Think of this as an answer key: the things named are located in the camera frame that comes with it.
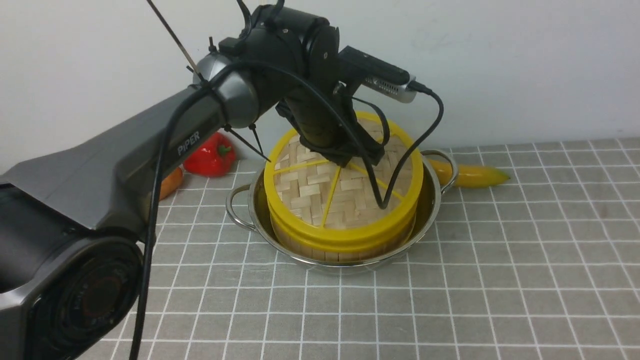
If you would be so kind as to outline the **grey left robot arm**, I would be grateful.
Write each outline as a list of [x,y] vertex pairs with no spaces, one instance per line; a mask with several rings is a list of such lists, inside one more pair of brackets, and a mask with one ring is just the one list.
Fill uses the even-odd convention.
[[339,30],[279,0],[238,2],[237,38],[211,43],[193,82],[84,143],[1,176],[1,358],[73,360],[137,305],[140,352],[161,184],[217,130],[284,111],[302,143],[368,167],[384,144],[357,123]]

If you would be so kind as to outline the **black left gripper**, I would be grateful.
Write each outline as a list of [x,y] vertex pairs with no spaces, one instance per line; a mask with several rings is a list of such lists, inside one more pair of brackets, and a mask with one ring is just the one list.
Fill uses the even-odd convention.
[[[354,126],[357,139],[376,166],[386,152],[386,117],[382,117],[382,140],[375,140],[359,123],[354,110],[356,98],[346,93],[345,85],[336,85],[329,100],[345,123]],[[291,96],[279,101],[275,109],[297,131],[303,146],[337,166],[346,167],[352,158],[361,157],[343,123],[308,90],[295,90]]]

